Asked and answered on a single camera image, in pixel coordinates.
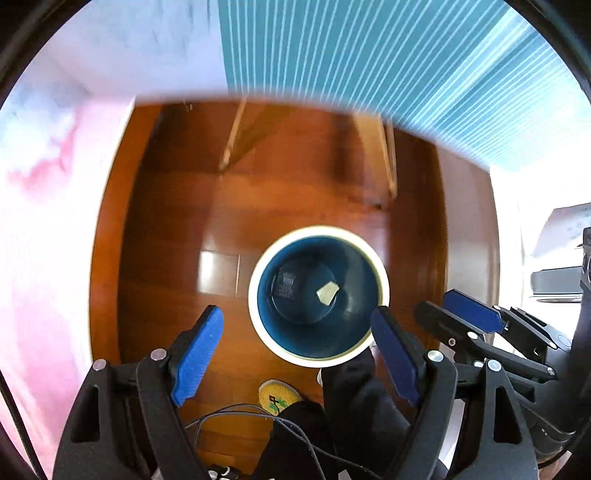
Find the pink wall stain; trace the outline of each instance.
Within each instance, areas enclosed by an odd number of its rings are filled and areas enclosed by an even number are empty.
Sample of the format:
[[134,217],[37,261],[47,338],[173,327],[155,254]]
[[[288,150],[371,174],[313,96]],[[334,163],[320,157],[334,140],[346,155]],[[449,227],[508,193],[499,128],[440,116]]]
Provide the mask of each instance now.
[[[85,101],[65,135],[52,139],[55,158],[39,159],[27,174],[13,168],[0,175],[0,368],[49,476],[92,361],[92,245],[131,105]],[[0,421],[26,458],[2,401]]]
[[55,195],[66,186],[71,174],[74,159],[74,139],[80,125],[80,112],[74,113],[74,123],[63,140],[51,137],[51,142],[59,146],[60,155],[56,158],[42,158],[30,172],[7,173],[8,183],[20,187],[27,195],[43,199]]

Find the black cable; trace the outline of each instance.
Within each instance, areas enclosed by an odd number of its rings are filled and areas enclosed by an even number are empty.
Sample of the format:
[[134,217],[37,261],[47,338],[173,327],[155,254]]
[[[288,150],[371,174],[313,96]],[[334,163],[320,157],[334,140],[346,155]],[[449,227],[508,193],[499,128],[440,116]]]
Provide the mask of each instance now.
[[[250,408],[255,408],[257,410],[260,410],[264,413],[255,413],[255,412],[250,412],[250,411],[228,411],[232,408],[237,408],[237,407],[242,407],[242,406],[246,406],[246,407],[250,407]],[[193,420],[192,422],[188,423],[185,428],[190,428],[191,426],[195,425],[195,432],[193,434],[193,440],[196,442],[197,437],[199,436],[199,431],[200,431],[200,427],[203,424],[203,422],[209,418],[212,417],[217,417],[217,416],[222,416],[222,415],[227,415],[227,414],[238,414],[238,415],[245,415],[245,416],[252,416],[252,417],[259,417],[259,418],[265,418],[265,419],[271,419],[271,420],[278,420],[280,422],[280,425],[282,425],[288,432],[290,432],[293,436],[295,436],[298,440],[305,442],[306,445],[308,446],[308,449],[310,449],[310,447],[315,450],[316,452],[321,453],[322,455],[325,455],[329,458],[332,458],[333,460],[337,461],[337,462],[341,462],[345,465],[349,465],[351,467],[354,468],[358,468],[364,472],[366,472],[368,475],[372,476],[373,478],[380,480],[381,477],[379,475],[377,475],[375,472],[372,472],[369,468],[366,468],[362,465],[359,465],[357,463],[354,462],[350,462],[349,460],[345,460],[344,458],[338,457],[336,455],[333,455],[332,453],[329,453],[319,447],[317,447],[316,445],[314,445],[310,439],[303,433],[303,431],[301,430],[301,428],[294,422],[292,422],[291,420],[287,420],[287,419],[282,419],[281,417],[275,417],[274,415],[270,415],[267,413],[266,410],[264,410],[263,408],[259,407],[258,405],[253,405],[253,404],[245,404],[245,403],[241,403],[241,404],[235,404],[235,405],[230,405],[224,408],[220,408],[219,410],[213,411],[207,415],[204,415],[203,417],[200,417],[196,420]],[[289,428],[289,425],[292,425],[294,427],[296,427],[299,431],[302,432],[303,436],[300,436],[298,433],[294,432],[291,428]],[[319,471],[322,471],[320,464],[317,463],[317,468],[319,468]]]
[[[252,416],[252,417],[269,418],[271,420],[278,420],[277,417],[275,417],[274,415],[270,415],[270,414],[265,415],[262,413],[254,413],[252,411],[238,410],[238,411],[220,411],[217,413],[210,413],[208,415],[204,415],[203,420],[200,423],[203,423],[203,421],[205,421],[207,419],[211,419],[213,417],[219,417],[222,415],[244,415],[244,416]],[[316,452],[314,451],[314,446],[312,445],[312,442],[310,441],[308,436],[304,433],[304,430],[302,430],[297,423],[295,423],[291,420],[281,419],[281,421],[286,422],[287,424],[289,424],[290,426],[294,427],[295,429],[297,429],[299,431],[300,435],[303,437],[303,439],[308,447],[308,450],[310,451],[310,454],[312,455],[312,460],[314,460],[314,463],[316,464],[316,469],[318,470],[320,478],[322,480],[326,480],[326,477],[324,475],[322,467],[320,466],[320,462],[318,460],[318,457],[316,456]]]
[[29,457],[29,461],[31,462],[31,466],[39,480],[47,480],[47,476],[43,471],[43,467],[41,466],[41,462],[39,462],[39,458],[35,452],[35,447],[29,438],[29,434],[27,433],[27,428],[25,427],[25,423],[22,420],[21,413],[18,411],[18,407],[16,402],[14,401],[14,397],[10,392],[10,388],[8,388],[8,384],[4,379],[4,375],[2,375],[2,371],[0,371],[0,392],[6,402],[8,407],[8,411],[12,416],[12,421],[14,422],[15,427],[17,428],[17,432],[19,437],[21,438],[22,445],[25,447],[25,451],[27,456]]
[[4,430],[0,422],[0,476],[20,480],[38,480],[35,472]]
[[549,460],[545,460],[542,463],[538,463],[538,470],[542,470],[542,468],[546,468],[547,466],[552,465],[553,463],[556,463],[558,460],[560,460],[560,458],[567,452],[569,451],[569,449],[574,449],[578,442],[580,441],[580,439],[583,437],[583,435],[585,434],[585,432],[587,431],[587,428],[589,428],[589,424],[591,424],[591,419],[587,420],[587,424],[580,428],[577,433],[575,433],[570,440],[566,443],[566,445],[564,445],[564,447],[562,448],[561,451],[559,451],[556,455],[554,455],[551,459]]
[[[227,407],[211,411],[210,413],[219,413],[222,411],[227,411],[227,410],[231,410],[233,408],[238,408],[238,407],[254,408],[256,410],[259,410],[262,413],[267,413],[267,411],[264,408],[259,407],[258,405],[255,405],[254,403],[235,403],[234,405],[228,405]],[[199,426],[201,425],[202,422],[203,422],[203,417],[199,417],[197,420],[189,423],[188,425],[185,425],[185,429],[191,428],[193,425],[195,425],[195,431],[193,432],[193,440],[191,441],[191,443],[193,445],[193,450],[197,449],[197,437],[199,437],[199,430],[200,430]]]

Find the person's leg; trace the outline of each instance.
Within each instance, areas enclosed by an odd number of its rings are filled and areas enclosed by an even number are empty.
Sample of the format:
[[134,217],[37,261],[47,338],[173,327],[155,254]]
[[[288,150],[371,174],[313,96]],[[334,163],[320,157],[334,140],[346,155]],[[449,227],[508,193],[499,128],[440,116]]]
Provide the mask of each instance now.
[[[304,430],[312,444],[334,454],[333,442],[322,406],[309,400],[302,400],[300,395],[288,385],[278,383],[272,384],[272,387],[272,389],[261,388],[259,391],[263,408],[272,414],[278,412],[279,418],[293,421]],[[336,480],[337,470],[334,461],[319,453],[317,456],[326,479]],[[319,479],[320,475],[306,444],[275,421],[269,442],[251,478],[253,480],[271,478],[315,480]]]
[[[344,364],[322,369],[324,409],[337,455],[382,474],[400,451],[409,428],[385,387],[375,378],[369,349]],[[353,480],[369,475],[347,468]],[[433,479],[447,469],[436,465]]]

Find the trash bin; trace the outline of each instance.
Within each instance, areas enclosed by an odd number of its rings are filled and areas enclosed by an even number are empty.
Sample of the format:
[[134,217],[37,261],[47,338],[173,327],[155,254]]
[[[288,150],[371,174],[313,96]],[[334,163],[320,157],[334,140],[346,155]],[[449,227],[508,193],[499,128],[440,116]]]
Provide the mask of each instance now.
[[248,308],[275,354],[304,367],[353,358],[373,341],[369,318],[389,303],[388,276],[361,237],[332,226],[294,230],[275,241],[252,273]]

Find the black pants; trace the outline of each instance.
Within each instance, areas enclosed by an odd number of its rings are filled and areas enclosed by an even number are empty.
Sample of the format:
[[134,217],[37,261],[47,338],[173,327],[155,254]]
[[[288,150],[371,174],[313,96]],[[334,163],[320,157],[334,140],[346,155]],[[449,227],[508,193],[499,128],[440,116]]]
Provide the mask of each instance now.
[[[323,368],[324,409],[304,400],[279,415],[297,423],[310,441],[329,453],[382,475],[404,443],[408,421],[398,411],[384,386],[375,378],[369,349],[336,367]],[[347,470],[352,480],[369,480],[367,473],[317,454],[327,480]],[[447,475],[437,462],[433,480]],[[306,444],[279,422],[252,475],[253,480],[317,479],[318,471]]]

